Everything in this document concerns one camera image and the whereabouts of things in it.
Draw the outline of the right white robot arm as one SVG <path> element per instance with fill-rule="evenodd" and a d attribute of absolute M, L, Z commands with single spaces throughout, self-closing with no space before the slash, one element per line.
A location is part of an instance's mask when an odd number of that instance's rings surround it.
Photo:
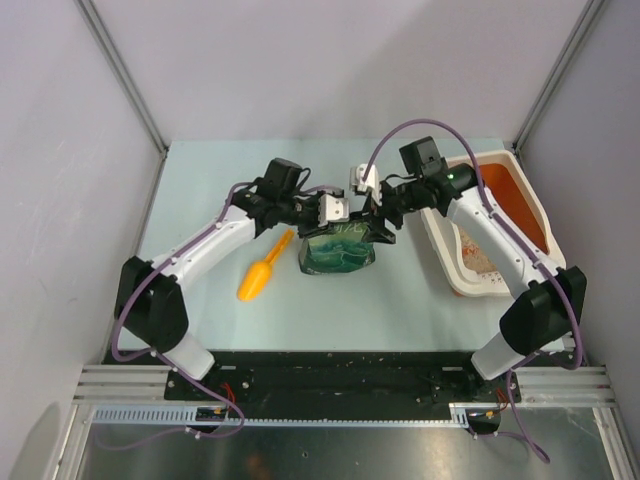
<path fill-rule="evenodd" d="M 436 210 L 471 236 L 513 298 L 498 333 L 472 355 L 474 368 L 461 376 L 463 393 L 484 401 L 496 391 L 496 377 L 525 365 L 565 334 L 578 334 L 586 277 L 536 248 L 494 199 L 477 162 L 449 166 L 430 137 L 402 147 L 400 155 L 409 180 L 395 187 L 376 179 L 372 162 L 350 172 L 351 189 L 368 200 L 366 216 L 374 231 L 389 240 L 387 223 L 401 227 L 408 213 Z"/>

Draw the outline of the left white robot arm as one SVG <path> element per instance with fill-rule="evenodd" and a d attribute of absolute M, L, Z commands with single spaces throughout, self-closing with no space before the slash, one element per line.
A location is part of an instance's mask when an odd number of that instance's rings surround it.
<path fill-rule="evenodd" d="M 251 182 L 234 184 L 216 217 L 193 236 L 151 260 L 137 256 L 121 270 L 111 347 L 120 362 L 134 360 L 117 348 L 127 330 L 146 345 L 147 353 L 165 359 L 187 375 L 186 387 L 197 398 L 214 397 L 220 374 L 214 356 L 189 331 L 186 290 L 227 255 L 279 224 L 315 228 L 323 198 L 342 197 L 335 186 L 304 186 L 309 169 L 275 158 Z"/>

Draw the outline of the orange plastic scoop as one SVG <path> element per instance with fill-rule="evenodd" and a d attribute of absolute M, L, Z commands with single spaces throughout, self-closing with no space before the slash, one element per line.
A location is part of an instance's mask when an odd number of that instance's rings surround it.
<path fill-rule="evenodd" d="M 240 301 L 252 301 L 264 290 L 272 277 L 274 264 L 289 246 L 293 237 L 294 231 L 288 229 L 262 260 L 254 262 L 249 267 L 236 293 Z"/>

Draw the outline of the green litter bag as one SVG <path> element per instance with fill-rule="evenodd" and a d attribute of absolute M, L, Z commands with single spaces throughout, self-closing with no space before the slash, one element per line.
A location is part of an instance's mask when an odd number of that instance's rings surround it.
<path fill-rule="evenodd" d="M 307 275 L 346 274 L 376 260 L 372 243 L 364 241 L 367 224 L 350 220 L 334 224 L 328 233 L 305 238 L 298 255 L 300 271 Z"/>

